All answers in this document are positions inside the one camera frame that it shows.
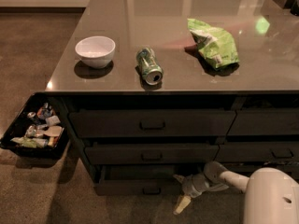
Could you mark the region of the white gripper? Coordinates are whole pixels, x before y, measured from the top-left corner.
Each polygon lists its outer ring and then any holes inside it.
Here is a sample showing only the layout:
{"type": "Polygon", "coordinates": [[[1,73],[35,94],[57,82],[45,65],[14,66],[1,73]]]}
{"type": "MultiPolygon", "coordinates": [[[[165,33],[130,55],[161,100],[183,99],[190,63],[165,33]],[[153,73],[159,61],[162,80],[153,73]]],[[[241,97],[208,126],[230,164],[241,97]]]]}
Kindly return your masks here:
{"type": "Polygon", "coordinates": [[[177,204],[173,213],[179,215],[190,203],[193,198],[197,198],[204,192],[223,191],[228,186],[221,182],[211,181],[203,174],[197,175],[173,175],[181,184],[182,194],[178,196],[177,204]]]}

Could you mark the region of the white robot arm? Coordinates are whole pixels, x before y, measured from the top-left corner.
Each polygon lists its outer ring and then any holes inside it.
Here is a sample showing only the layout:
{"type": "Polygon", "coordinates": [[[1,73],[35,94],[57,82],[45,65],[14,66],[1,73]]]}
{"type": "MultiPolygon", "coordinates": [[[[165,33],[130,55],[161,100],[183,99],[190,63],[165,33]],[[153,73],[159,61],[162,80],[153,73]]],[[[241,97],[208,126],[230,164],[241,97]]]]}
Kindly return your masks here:
{"type": "Polygon", "coordinates": [[[175,215],[206,191],[233,187],[245,194],[243,224],[299,224],[299,184],[278,169],[264,167],[246,177],[211,161],[200,174],[174,178],[182,189],[175,215]]]}

